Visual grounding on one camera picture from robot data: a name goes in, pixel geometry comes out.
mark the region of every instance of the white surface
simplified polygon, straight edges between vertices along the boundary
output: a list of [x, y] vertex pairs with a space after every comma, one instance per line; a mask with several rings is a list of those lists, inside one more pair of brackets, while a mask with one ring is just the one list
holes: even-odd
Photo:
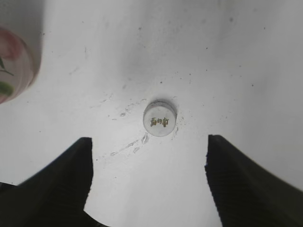
[[144, 111], [143, 125], [149, 134], [162, 137], [174, 131], [176, 120], [176, 112], [172, 106], [165, 102], [154, 102]]
[[[31, 4], [42, 1], [4, 2], [0, 22], [30, 42]], [[90, 136], [92, 217], [219, 227], [203, 167], [212, 133], [303, 189], [302, 9], [300, 0], [46, 1], [39, 78], [0, 106], [0, 181], [18, 184]], [[178, 107], [177, 127], [143, 145], [143, 112], [157, 98]]]

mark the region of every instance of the floral pattern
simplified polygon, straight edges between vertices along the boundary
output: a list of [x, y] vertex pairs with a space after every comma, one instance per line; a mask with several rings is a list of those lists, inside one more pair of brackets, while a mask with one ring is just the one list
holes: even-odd
[[[5, 68], [6, 61], [15, 61], [23, 51], [22, 41], [10, 31], [0, 28], [0, 72], [14, 76]], [[14, 93], [14, 88], [7, 82], [0, 81], [0, 103]]]

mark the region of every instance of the ceramic cup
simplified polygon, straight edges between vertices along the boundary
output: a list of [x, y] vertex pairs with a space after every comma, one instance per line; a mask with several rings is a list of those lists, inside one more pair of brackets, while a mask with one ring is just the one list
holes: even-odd
[[18, 36], [0, 27], [0, 104], [24, 92], [34, 78], [28, 47]]

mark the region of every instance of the gold chinese characters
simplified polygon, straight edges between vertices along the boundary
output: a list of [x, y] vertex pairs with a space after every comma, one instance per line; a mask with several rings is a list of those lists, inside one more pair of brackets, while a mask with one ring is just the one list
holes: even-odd
[[166, 125], [169, 124], [169, 119], [167, 119], [165, 117], [163, 119], [160, 119], [160, 118], [156, 119], [155, 117], [153, 117], [151, 119], [151, 127], [154, 126], [154, 125], [157, 125], [157, 124], [162, 124], [163, 127], [165, 128]]

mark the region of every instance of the white disc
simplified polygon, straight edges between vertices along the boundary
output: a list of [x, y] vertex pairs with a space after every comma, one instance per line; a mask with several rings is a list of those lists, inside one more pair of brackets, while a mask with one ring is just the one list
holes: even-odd
[[176, 112], [165, 102], [155, 102], [146, 108], [143, 117], [145, 129], [153, 136], [167, 136], [176, 126]]

